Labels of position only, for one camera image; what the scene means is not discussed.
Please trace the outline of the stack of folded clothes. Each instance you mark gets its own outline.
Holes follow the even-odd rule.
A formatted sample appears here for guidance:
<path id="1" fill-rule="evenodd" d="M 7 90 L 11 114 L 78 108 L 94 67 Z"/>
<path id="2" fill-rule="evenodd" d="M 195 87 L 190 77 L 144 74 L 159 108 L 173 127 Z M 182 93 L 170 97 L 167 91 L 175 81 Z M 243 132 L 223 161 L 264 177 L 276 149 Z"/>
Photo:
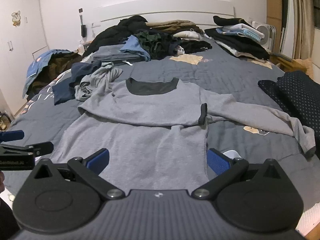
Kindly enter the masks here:
<path id="1" fill-rule="evenodd" d="M 269 60 L 270 54 L 261 45 L 265 35 L 242 18 L 213 16 L 216 28 L 205 29 L 204 33 L 214 39 L 235 56 L 251 55 L 258 60 Z"/>

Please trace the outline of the white fan heater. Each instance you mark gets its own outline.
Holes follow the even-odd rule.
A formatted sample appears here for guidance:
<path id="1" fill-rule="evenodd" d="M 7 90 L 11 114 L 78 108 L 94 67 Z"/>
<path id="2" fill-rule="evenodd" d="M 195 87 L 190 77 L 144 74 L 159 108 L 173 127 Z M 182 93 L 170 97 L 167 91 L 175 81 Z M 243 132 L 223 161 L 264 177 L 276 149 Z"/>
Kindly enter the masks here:
<path id="1" fill-rule="evenodd" d="M 273 52 L 276 44 L 276 28 L 273 25 L 257 21 L 252 22 L 252 27 L 264 34 L 264 38 L 261 39 L 260 45 L 267 51 Z"/>

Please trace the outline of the grey sweatshirt with dark collar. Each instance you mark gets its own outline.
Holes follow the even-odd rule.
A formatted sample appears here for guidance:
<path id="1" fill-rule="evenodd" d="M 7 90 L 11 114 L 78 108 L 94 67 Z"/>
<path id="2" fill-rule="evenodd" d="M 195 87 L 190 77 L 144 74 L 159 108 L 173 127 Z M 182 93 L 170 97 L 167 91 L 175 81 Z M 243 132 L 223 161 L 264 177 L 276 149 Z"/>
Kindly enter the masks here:
<path id="1" fill-rule="evenodd" d="M 313 129 L 270 107 L 237 102 L 174 78 L 134 79 L 100 86 L 79 108 L 51 157 L 65 163 L 106 148 L 102 178 L 123 191 L 193 191 L 208 181 L 208 125 L 223 120 L 294 137 L 306 154 L 315 150 Z"/>

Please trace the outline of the dark dotted folded garment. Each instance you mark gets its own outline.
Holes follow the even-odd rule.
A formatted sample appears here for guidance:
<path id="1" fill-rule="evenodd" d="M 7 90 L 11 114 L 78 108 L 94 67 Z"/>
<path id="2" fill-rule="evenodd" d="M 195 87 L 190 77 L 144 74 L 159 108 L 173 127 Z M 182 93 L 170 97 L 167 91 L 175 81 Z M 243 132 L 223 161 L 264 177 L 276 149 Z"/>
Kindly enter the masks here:
<path id="1" fill-rule="evenodd" d="M 312 128 L 319 141 L 319 84 L 302 71 L 285 73 L 277 81 L 260 80 L 258 86 L 281 109 Z"/>

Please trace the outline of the navy blue garment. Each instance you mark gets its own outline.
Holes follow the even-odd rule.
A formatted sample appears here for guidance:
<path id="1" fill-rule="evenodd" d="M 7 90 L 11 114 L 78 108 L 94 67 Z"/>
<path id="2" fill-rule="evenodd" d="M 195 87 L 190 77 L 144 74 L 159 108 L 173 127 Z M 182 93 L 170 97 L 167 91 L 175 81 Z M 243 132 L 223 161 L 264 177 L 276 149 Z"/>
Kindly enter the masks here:
<path id="1" fill-rule="evenodd" d="M 54 94 L 54 105 L 65 103 L 75 98 L 75 86 L 79 85 L 82 78 L 92 74 L 101 67 L 101 61 L 92 63 L 78 62 L 71 67 L 71 77 L 66 78 L 52 87 Z"/>

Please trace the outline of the black clothes pile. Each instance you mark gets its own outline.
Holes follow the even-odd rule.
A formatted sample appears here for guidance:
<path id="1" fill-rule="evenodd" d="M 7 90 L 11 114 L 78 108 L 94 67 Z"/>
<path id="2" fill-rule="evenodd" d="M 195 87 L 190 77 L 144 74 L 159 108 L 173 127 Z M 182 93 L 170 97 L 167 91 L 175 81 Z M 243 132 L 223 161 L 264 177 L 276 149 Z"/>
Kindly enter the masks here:
<path id="1" fill-rule="evenodd" d="M 125 44 L 127 39 L 134 35 L 139 43 L 151 56 L 151 60 L 161 60 L 167 56 L 178 54 L 194 54 L 212 49 L 209 42 L 202 40 L 202 35 L 195 31 L 181 31 L 168 34 L 150 29 L 148 22 L 140 15 L 121 20 L 117 25 L 109 27 L 99 33 L 89 44 L 83 57 L 96 53 L 105 46 L 118 47 L 117 51 Z"/>

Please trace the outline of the brown folded garment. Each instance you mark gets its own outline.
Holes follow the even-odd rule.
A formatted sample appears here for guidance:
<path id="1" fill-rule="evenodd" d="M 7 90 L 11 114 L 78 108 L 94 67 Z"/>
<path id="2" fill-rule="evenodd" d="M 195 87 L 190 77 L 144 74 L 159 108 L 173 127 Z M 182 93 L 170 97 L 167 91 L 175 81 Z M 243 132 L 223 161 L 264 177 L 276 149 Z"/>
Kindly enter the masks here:
<path id="1" fill-rule="evenodd" d="M 189 20 L 146 22 L 146 26 L 150 29 L 162 31 L 168 34 L 175 34 L 181 31 L 195 31 L 199 34 L 203 34 L 203 31 L 194 22 L 191 22 Z"/>

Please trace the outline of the crumpled grey garment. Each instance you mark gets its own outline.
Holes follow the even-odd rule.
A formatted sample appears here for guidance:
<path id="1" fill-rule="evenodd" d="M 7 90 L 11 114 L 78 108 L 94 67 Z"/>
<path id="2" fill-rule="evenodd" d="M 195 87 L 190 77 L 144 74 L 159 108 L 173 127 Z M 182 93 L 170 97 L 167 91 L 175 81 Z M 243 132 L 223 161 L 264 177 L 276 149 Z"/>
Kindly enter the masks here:
<path id="1" fill-rule="evenodd" d="M 122 69 L 114 67 L 112 64 L 101 66 L 92 74 L 85 75 L 75 86 L 75 99 L 81 102 L 86 101 L 99 87 L 108 87 L 122 73 Z"/>

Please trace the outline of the grey quilted bedspread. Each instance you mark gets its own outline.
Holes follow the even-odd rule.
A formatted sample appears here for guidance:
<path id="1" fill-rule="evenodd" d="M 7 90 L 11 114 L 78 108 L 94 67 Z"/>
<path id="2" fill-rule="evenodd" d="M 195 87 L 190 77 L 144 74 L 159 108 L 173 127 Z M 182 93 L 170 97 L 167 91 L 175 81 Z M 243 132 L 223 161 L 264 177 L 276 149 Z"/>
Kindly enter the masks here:
<path id="1" fill-rule="evenodd" d="M 278 108 L 259 87 L 260 80 L 276 81 L 283 72 L 276 66 L 267 68 L 229 55 L 217 44 L 201 53 L 197 65 L 177 62 L 170 58 L 123 64 L 119 81 L 133 78 L 143 82 L 167 82 L 179 78 L 219 94 L 232 94 L 238 102 Z M 46 87 L 28 104 L 28 110 L 17 117 L 11 130 L 22 130 L 24 138 L 17 146 L 50 141 L 57 145 L 64 131 L 79 117 L 79 101 L 54 105 Z M 283 134 L 246 131 L 230 121 L 209 126 L 208 146 L 221 152 L 237 151 L 250 163 L 262 163 L 273 158 L 280 163 L 301 195 L 305 209 L 319 203 L 319 159 L 306 160 L 295 138 Z"/>

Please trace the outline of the blue folded shirt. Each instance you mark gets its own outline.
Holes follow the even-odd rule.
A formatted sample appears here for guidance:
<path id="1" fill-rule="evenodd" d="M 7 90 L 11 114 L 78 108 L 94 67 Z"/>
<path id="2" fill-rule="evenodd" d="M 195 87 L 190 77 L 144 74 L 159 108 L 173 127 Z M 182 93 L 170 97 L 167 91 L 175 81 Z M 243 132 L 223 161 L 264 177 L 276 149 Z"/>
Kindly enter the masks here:
<path id="1" fill-rule="evenodd" d="M 151 56 L 150 54 L 142 48 L 142 46 L 139 43 L 139 39 L 135 37 L 134 35 L 131 35 L 125 44 L 120 48 L 120 51 L 122 53 L 130 53 L 133 55 L 138 55 L 141 58 L 144 59 L 144 61 L 150 61 Z"/>

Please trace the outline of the brown jacket with blue cloth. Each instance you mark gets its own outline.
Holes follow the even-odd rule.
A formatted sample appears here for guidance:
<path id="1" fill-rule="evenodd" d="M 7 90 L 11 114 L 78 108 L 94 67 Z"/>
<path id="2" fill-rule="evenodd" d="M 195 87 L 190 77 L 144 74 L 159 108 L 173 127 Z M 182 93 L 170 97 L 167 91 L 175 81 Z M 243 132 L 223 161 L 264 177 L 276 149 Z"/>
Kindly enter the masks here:
<path id="1" fill-rule="evenodd" d="M 30 99 L 44 86 L 69 70 L 72 64 L 80 62 L 82 56 L 78 53 L 52 49 L 38 56 L 28 67 L 22 98 Z"/>

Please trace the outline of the wooden bedside table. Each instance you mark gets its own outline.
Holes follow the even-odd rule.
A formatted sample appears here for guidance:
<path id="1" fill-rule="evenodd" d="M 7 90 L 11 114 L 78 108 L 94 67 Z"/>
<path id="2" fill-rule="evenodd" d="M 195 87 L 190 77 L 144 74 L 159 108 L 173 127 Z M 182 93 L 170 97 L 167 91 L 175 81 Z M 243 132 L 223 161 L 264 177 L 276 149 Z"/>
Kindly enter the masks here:
<path id="1" fill-rule="evenodd" d="M 302 64 L 283 54 L 271 53 L 270 61 L 284 72 L 294 72 L 299 70 L 306 73 L 306 68 Z"/>

